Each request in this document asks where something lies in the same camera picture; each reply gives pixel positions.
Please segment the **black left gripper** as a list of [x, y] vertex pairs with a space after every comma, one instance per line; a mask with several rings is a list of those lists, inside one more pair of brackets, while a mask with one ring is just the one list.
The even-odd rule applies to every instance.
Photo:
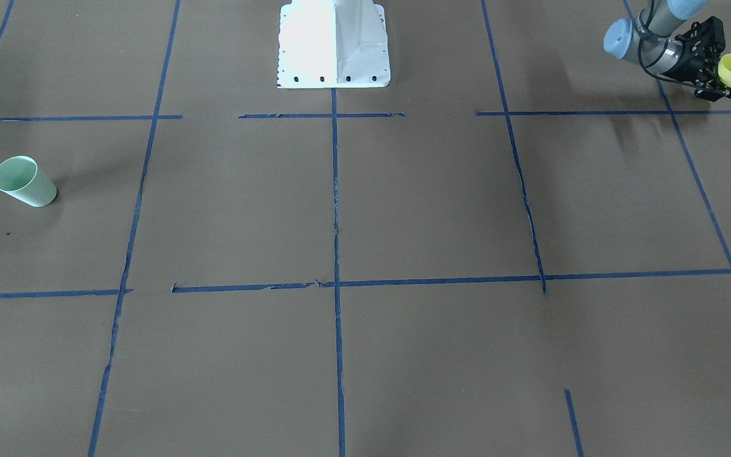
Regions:
[[731, 99], [731, 87], [718, 77], [718, 63], [726, 48], [723, 22], [716, 17], [694, 22], [676, 40], [682, 44], [682, 55], [675, 66], [675, 79], [690, 84], [696, 98], [708, 102]]

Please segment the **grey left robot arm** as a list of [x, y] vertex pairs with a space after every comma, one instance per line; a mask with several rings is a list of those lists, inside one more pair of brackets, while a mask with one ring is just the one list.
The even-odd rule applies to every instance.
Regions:
[[731, 98], [731, 86], [722, 80], [719, 64], [726, 48], [723, 22], [709, 17], [693, 22], [678, 34], [705, 1], [652, 1], [633, 18], [618, 18], [607, 29], [607, 53], [638, 65], [660, 82], [684, 86], [696, 98], [715, 102]]

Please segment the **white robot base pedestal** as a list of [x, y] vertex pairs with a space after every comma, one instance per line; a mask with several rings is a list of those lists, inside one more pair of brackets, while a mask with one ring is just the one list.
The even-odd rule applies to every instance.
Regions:
[[383, 88], [388, 27], [374, 1], [292, 1], [279, 12], [279, 89]]

